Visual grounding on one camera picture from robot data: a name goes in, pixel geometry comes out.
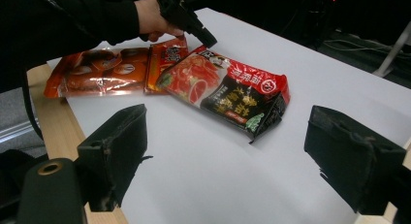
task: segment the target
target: wooden edge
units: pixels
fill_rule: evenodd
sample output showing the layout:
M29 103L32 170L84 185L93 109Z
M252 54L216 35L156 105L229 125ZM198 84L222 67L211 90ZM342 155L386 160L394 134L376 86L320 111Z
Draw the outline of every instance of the wooden edge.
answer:
M44 96L46 82L51 75L48 65L27 72L30 94L39 119L49 158L78 158L77 146L85 139L79 123L65 98L48 99ZM127 223L120 208L113 212L91 212L85 207L89 224Z
M411 170L411 138L405 144L404 148L407 150L403 165ZM391 224L394 221L396 214L396 207L388 203L387 209L383 216L369 216L360 215L355 224Z

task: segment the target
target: black sleeve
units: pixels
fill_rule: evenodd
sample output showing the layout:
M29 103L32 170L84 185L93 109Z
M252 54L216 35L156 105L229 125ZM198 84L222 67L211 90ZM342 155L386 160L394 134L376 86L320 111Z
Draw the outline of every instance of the black sleeve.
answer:
M102 41L115 45L139 36L132 0L0 0L0 13L2 79Z

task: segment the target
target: floor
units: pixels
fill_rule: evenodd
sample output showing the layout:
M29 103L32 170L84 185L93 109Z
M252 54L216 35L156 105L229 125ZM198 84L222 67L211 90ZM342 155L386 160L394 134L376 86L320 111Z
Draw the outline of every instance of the floor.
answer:
M310 48L369 73L379 68L391 49L338 31L319 47ZM411 89L411 53L402 52L393 66L395 69L385 79ZM20 88L0 94L0 111L0 153L9 148L34 157L46 153L44 142L28 122Z

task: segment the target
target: white surface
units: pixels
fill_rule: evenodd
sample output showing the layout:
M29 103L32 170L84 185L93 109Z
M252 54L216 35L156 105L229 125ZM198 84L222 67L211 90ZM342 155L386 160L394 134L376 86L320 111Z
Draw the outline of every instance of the white surface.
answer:
M282 122L250 145L236 129L171 96L70 98L86 136L122 108L147 107L146 155L154 158L140 165L124 198L129 222L354 223L357 215L303 150L311 108L344 112L404 145L411 136L411 90L212 10L198 16L218 40L211 50L286 75L291 103ZM191 35L187 41L190 49L200 45ZM148 44L115 47L138 46Z

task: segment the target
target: snack bag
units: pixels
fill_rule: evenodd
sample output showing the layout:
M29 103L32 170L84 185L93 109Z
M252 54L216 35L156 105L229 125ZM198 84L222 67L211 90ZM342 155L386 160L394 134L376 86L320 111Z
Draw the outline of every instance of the snack bag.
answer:
M63 57L47 81L49 98L142 90L148 48L89 50Z
M181 58L185 57L187 54L188 47L185 37L175 38L164 43L151 45L144 93L167 93L156 85L156 81L165 69L173 66L173 64L175 64Z
M287 78L201 46L163 72L157 85L232 123L251 143L281 121L290 102Z

